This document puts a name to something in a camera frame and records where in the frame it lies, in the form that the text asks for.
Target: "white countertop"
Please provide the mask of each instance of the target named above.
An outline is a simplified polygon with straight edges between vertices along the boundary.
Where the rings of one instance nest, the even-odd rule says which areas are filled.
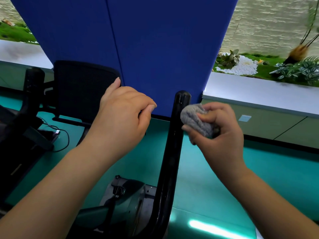
[[[212,72],[203,99],[319,118],[319,88]]]
[[[0,61],[52,69],[40,45],[0,40]]]

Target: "hand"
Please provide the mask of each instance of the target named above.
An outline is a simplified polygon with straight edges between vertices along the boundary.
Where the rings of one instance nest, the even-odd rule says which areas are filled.
[[[150,97],[128,86],[119,87],[120,84],[117,78],[107,88],[99,112],[80,144],[102,160],[111,158],[111,164],[142,140],[157,107]]]
[[[244,136],[236,116],[228,104],[211,102],[203,105],[209,111],[197,114],[203,122],[220,126],[220,135],[208,139],[187,125],[182,127],[188,132],[189,140],[202,151],[209,166],[224,184],[233,182],[247,172],[243,160]]]

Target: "person's right arm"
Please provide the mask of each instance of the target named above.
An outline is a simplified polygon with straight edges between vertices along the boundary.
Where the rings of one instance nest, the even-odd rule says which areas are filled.
[[[184,125],[192,144],[202,151],[211,169],[247,211],[265,239],[317,239],[319,226],[275,192],[243,159],[243,133],[227,104],[212,102],[199,118],[221,127],[221,134],[208,139]]]

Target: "gray cloth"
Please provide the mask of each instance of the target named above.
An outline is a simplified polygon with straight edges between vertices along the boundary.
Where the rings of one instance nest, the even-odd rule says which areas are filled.
[[[202,122],[198,116],[199,114],[207,114],[202,104],[188,105],[181,111],[181,121],[183,124],[190,126],[198,131],[204,137],[215,137],[219,133],[219,127],[216,124]]]

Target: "blue padded column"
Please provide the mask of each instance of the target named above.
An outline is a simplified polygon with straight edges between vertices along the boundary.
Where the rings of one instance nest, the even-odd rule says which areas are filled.
[[[121,72],[106,0],[11,1],[52,63],[83,61]]]
[[[237,0],[107,0],[125,85],[170,116],[174,95],[198,102]]]

